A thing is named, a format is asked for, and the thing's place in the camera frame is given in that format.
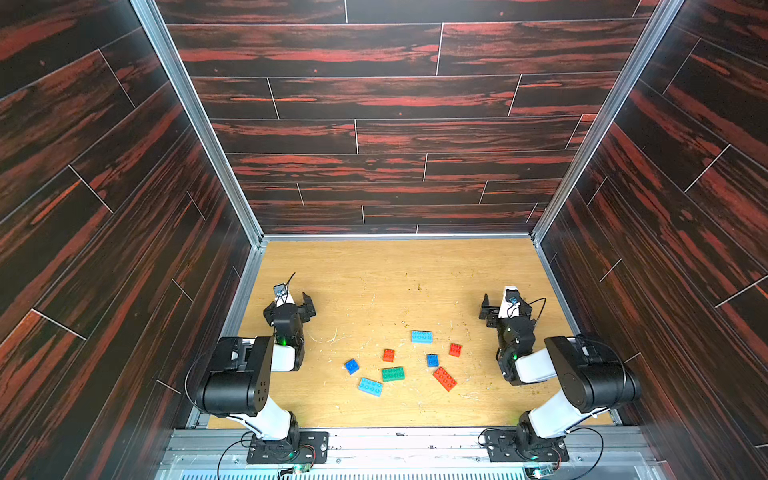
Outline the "light blue long lego brick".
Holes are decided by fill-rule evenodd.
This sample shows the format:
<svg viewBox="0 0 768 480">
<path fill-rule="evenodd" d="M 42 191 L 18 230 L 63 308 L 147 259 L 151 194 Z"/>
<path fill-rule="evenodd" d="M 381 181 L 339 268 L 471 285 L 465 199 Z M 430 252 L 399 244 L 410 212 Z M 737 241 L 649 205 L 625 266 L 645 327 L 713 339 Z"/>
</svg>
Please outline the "light blue long lego brick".
<svg viewBox="0 0 768 480">
<path fill-rule="evenodd" d="M 417 331 L 411 332 L 411 342 L 414 344 L 432 344 L 433 333 L 430 331 Z"/>
</svg>

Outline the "red long lego brick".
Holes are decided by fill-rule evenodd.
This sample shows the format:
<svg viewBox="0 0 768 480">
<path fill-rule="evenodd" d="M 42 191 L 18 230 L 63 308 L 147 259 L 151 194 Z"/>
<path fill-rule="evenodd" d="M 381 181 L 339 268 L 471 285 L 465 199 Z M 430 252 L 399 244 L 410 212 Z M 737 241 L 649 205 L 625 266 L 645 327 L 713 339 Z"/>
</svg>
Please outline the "red long lego brick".
<svg viewBox="0 0 768 480">
<path fill-rule="evenodd" d="M 443 367 L 438 367 L 435 369 L 433 372 L 433 377 L 448 392 L 450 392 L 457 385 L 457 381 Z"/>
</svg>

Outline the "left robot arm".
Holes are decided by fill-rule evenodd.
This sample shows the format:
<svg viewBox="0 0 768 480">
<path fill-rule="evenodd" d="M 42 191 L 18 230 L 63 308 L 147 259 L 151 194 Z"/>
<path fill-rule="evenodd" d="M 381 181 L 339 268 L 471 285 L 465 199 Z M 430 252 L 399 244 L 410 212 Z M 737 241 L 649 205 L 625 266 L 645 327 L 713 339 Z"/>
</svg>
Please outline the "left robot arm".
<svg viewBox="0 0 768 480">
<path fill-rule="evenodd" d="M 304 325 L 316 315 L 311 297 L 297 304 L 283 293 L 264 310 L 270 336 L 218 340 L 195 392 L 205 413 L 235 421 L 251 432 L 251 463 L 293 463 L 300 459 L 299 425 L 293 412 L 269 396 L 274 372 L 296 372 L 304 361 Z"/>
</svg>

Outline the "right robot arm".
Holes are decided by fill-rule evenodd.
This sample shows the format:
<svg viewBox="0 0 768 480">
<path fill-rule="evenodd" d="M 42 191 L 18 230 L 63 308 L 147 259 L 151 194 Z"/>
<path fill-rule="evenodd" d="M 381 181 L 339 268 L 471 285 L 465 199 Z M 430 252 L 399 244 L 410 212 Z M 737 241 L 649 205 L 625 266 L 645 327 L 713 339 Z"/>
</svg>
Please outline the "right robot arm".
<svg viewBox="0 0 768 480">
<path fill-rule="evenodd" d="M 596 417 L 641 396 L 636 375 L 612 347 L 576 336 L 551 336 L 533 349 L 538 320 L 534 309 L 514 287 L 499 306 L 485 297 L 479 318 L 497 333 L 496 362 L 512 386 L 555 379 L 557 392 L 537 408 L 522 413 L 508 429 L 489 428 L 481 444 L 493 463 L 562 463 L 569 459 L 565 437 L 589 417 Z"/>
</svg>

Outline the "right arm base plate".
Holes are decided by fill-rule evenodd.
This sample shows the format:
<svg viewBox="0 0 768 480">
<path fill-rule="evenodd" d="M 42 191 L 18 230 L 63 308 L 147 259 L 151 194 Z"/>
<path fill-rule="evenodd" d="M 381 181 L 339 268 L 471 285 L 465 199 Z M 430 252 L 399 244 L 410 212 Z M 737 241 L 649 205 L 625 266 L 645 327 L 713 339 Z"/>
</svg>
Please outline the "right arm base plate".
<svg viewBox="0 0 768 480">
<path fill-rule="evenodd" d="M 478 436 L 491 463 L 561 463 L 569 460 L 565 437 L 540 438 L 528 430 L 486 428 Z"/>
</svg>

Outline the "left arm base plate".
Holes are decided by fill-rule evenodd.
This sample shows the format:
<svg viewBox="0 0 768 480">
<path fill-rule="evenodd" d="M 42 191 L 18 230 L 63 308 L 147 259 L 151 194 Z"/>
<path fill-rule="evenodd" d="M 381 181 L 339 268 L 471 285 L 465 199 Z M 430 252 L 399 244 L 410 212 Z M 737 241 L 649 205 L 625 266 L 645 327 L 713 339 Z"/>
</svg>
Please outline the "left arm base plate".
<svg viewBox="0 0 768 480">
<path fill-rule="evenodd" d="M 282 440 L 252 439 L 248 465 L 325 464 L 330 435 L 327 431 L 300 429 Z"/>
</svg>

